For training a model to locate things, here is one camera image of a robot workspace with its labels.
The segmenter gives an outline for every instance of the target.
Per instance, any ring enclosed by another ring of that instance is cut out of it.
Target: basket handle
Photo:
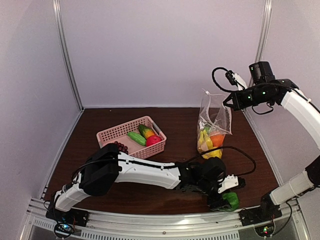
[[[155,122],[152,123],[152,127],[158,135],[160,134],[160,132],[162,132],[161,129],[158,127],[158,125]]]

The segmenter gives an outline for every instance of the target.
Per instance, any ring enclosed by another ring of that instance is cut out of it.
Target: green cucumber
[[[147,140],[143,136],[141,136],[139,133],[131,131],[131,132],[128,132],[127,135],[128,135],[129,138],[131,138],[136,143],[138,143],[138,144],[140,144],[142,146],[146,146],[147,145]]]

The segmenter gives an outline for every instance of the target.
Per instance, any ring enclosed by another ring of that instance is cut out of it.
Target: bunch of grapes
[[[115,141],[114,144],[116,144],[118,146],[118,149],[120,152],[123,152],[125,154],[129,154],[127,146],[125,146],[121,142],[117,142],[117,141]]]

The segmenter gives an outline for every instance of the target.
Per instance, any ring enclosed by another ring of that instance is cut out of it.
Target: vent
[[[33,225],[43,228],[43,229],[48,229],[48,230],[53,230],[54,229],[54,224],[52,222],[46,221],[46,220],[42,220],[39,218],[36,218],[34,220]]]
[[[227,233],[220,233],[220,234],[212,234],[212,235],[206,235],[202,237],[194,237],[194,238],[187,238],[187,237],[128,237],[128,236],[113,236],[110,234],[104,234],[100,232],[95,231],[89,231],[89,230],[82,230],[81,237],[86,240],[240,240],[239,232],[238,231],[232,231]]]

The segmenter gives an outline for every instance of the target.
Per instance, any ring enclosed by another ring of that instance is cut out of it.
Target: orange vegetable
[[[225,134],[213,135],[210,137],[214,147],[221,147],[224,143]]]

